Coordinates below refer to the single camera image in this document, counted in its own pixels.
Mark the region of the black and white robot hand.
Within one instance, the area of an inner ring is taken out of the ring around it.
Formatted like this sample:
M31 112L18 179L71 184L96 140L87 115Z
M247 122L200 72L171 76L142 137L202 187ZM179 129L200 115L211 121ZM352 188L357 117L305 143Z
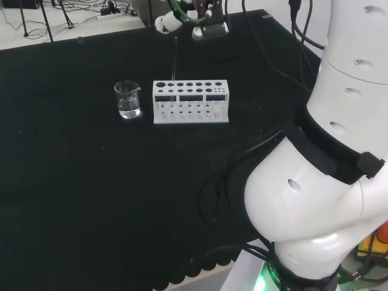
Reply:
M222 1L168 1L170 11L155 20L158 32L167 35L184 25L192 27L192 39L204 41L229 34Z

